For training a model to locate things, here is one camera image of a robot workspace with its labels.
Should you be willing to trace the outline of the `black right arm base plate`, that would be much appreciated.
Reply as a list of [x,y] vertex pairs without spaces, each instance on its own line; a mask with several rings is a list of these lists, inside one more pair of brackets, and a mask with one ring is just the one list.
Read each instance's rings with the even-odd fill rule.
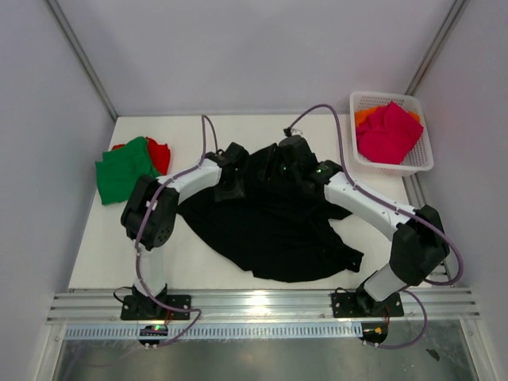
[[377,302],[362,287],[354,291],[338,287],[330,300],[335,318],[400,318],[405,314],[399,293]]

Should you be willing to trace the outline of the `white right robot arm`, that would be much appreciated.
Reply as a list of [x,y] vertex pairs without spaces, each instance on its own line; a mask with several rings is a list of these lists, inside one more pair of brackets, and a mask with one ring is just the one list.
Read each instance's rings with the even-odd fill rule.
[[434,208],[399,205],[360,185],[340,164],[319,161],[299,135],[268,147],[262,178],[308,198],[340,206],[390,241],[388,262],[355,291],[356,309],[363,316],[382,312],[393,294],[420,285],[450,253],[440,215]]

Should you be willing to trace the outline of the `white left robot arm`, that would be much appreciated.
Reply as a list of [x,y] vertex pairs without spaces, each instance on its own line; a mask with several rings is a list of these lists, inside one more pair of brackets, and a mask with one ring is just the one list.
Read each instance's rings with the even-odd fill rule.
[[245,196],[243,172],[249,154],[239,144],[208,152],[199,162],[175,175],[160,179],[142,175],[121,215],[126,235],[136,251],[133,298],[147,318],[161,317],[167,307],[164,253],[160,248],[171,237],[178,206],[205,189],[216,202]]

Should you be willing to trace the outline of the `black t shirt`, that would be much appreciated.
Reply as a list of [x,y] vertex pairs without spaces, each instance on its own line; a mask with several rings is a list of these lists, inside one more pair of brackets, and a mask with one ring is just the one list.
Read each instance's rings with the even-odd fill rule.
[[265,171],[274,150],[270,145],[250,155],[243,198],[219,202],[206,188],[182,202],[178,214],[214,251],[256,278],[298,283],[359,272],[363,253],[329,223],[350,211],[269,183]]

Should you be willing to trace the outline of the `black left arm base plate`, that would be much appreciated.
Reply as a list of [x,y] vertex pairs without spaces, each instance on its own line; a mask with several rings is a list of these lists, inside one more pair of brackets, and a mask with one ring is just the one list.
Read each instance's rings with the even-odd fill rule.
[[156,297],[160,303],[173,310],[167,310],[143,294],[126,295],[123,299],[120,319],[122,321],[189,321],[191,296],[161,294]]

